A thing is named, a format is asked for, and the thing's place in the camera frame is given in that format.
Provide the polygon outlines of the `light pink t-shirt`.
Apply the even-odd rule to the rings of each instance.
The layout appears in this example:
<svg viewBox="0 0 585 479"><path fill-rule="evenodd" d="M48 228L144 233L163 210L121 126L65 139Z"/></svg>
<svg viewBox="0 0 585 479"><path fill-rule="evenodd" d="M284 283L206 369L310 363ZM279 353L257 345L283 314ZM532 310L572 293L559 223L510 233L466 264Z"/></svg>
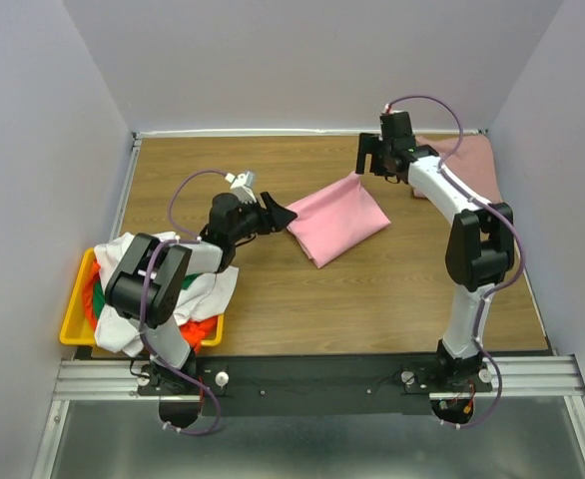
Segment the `light pink t-shirt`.
<svg viewBox="0 0 585 479"><path fill-rule="evenodd" d="M296 214L288 230L318 268L390 225L356 173L291 203L287 209Z"/></svg>

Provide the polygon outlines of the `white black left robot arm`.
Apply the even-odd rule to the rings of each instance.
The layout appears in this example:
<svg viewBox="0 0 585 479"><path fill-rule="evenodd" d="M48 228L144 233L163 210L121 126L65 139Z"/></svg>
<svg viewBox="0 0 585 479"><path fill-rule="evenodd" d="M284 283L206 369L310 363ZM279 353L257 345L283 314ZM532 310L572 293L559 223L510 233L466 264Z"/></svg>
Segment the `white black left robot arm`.
<svg viewBox="0 0 585 479"><path fill-rule="evenodd" d="M267 192L250 204L231 193L218 194L196 240L135 235L107 283L106 303L138 321L142 343L156 364L180 382L198 385L196 354L173 318L185 277L225 271L239 246L281 232L296 219Z"/></svg>

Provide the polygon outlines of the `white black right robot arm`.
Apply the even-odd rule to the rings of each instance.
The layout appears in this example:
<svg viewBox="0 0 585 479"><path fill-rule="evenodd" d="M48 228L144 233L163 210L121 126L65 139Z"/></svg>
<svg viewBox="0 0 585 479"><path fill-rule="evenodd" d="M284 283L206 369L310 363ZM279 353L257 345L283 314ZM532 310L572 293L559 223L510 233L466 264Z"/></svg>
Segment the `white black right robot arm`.
<svg viewBox="0 0 585 479"><path fill-rule="evenodd" d="M361 133L355 171L404 182L426 196L450 224L445 267L456 284L448 328L426 363L426 379L457 385L482 366L489 295L515 261L512 208L473 191L429 145L419 145L409 114L379 117L378 134Z"/></svg>

